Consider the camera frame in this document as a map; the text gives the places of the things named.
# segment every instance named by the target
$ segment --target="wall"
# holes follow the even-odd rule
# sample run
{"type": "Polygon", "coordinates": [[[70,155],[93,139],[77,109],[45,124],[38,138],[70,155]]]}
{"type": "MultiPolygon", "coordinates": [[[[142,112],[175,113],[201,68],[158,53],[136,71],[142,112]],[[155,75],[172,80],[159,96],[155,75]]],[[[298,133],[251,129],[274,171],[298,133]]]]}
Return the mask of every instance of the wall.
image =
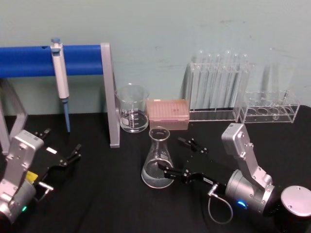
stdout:
{"type": "MultiPolygon", "coordinates": [[[[290,83],[311,106],[310,7],[305,0],[2,0],[0,46],[46,45],[54,36],[72,45],[110,42],[117,86],[140,83],[153,98],[179,96],[198,50],[232,49],[257,64],[250,90],[262,88],[264,65],[278,60],[290,67],[280,88],[290,83]]],[[[30,114],[61,111],[53,77],[11,82],[30,114]]],[[[101,77],[69,84],[70,112],[101,110],[101,77]]]]}

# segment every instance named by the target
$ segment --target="pipette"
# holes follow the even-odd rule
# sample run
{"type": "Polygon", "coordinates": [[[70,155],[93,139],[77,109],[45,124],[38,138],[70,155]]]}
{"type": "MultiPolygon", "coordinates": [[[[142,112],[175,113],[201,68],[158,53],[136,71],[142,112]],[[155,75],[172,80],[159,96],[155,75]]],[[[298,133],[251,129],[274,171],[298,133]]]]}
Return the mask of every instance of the pipette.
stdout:
{"type": "Polygon", "coordinates": [[[52,59],[58,95],[64,105],[64,114],[66,119],[67,132],[70,133],[69,111],[68,111],[69,89],[67,82],[64,52],[63,52],[63,44],[60,42],[59,38],[52,38],[51,42],[52,42],[51,45],[52,59]]]}

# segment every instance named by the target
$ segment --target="liquid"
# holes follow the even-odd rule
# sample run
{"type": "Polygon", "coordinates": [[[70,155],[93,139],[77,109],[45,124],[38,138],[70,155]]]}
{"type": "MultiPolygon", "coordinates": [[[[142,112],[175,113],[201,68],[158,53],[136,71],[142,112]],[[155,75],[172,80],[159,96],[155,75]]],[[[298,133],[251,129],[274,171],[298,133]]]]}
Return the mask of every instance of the liquid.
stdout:
{"type": "Polygon", "coordinates": [[[138,133],[148,127],[148,117],[140,110],[127,114],[122,114],[120,126],[127,132],[138,133]]]}
{"type": "Polygon", "coordinates": [[[173,183],[174,180],[164,177],[164,171],[159,169],[157,161],[161,161],[168,167],[173,167],[168,160],[155,159],[148,162],[141,171],[142,180],[151,188],[165,188],[173,183]]]}

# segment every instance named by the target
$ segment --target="gray cable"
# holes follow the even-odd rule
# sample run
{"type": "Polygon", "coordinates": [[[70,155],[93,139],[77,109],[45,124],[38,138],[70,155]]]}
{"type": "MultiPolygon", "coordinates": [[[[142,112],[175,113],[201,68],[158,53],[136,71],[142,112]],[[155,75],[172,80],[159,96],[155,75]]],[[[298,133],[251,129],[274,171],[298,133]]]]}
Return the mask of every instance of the gray cable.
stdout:
{"type": "Polygon", "coordinates": [[[227,223],[229,223],[229,222],[232,220],[232,218],[233,218],[233,210],[232,210],[232,207],[231,207],[231,205],[229,204],[229,202],[226,201],[225,199],[222,199],[222,198],[218,197],[218,196],[215,195],[215,194],[213,194],[211,197],[208,199],[208,205],[207,205],[208,215],[210,216],[210,218],[211,218],[214,222],[216,222],[216,223],[218,223],[218,224],[227,224],[227,223]],[[219,200],[223,201],[225,204],[227,204],[227,206],[229,206],[230,213],[231,213],[231,216],[230,216],[229,220],[227,220],[227,221],[225,221],[225,222],[219,222],[219,221],[216,221],[216,220],[212,217],[212,214],[210,213],[210,199],[211,199],[211,197],[216,197],[217,199],[219,199],[219,200]]]}

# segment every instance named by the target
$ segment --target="black table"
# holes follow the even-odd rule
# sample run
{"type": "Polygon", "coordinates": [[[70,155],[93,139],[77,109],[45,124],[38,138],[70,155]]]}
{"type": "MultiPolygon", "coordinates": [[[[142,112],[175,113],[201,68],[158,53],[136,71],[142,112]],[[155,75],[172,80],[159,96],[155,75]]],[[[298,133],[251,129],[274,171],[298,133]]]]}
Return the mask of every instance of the black table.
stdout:
{"type": "MultiPolygon", "coordinates": [[[[234,206],[234,218],[217,225],[207,217],[207,187],[174,181],[163,190],[144,184],[140,173],[151,144],[148,130],[133,134],[121,130],[121,147],[111,149],[106,114],[70,115],[66,133],[62,115],[29,116],[30,132],[51,128],[51,147],[69,152],[83,145],[82,159],[66,171],[55,171],[46,182],[55,190],[14,224],[15,233],[259,233],[274,232],[271,219],[234,206]]],[[[171,131],[169,151],[175,167],[182,167],[190,151],[176,138],[195,138],[210,149],[215,161],[236,169],[226,155],[221,134],[229,122],[190,123],[187,131],[171,131]]],[[[311,108],[301,106],[294,124],[247,124],[258,163],[283,187],[311,189],[311,108]]],[[[225,220],[228,210],[212,202],[215,218],[225,220]]]]}

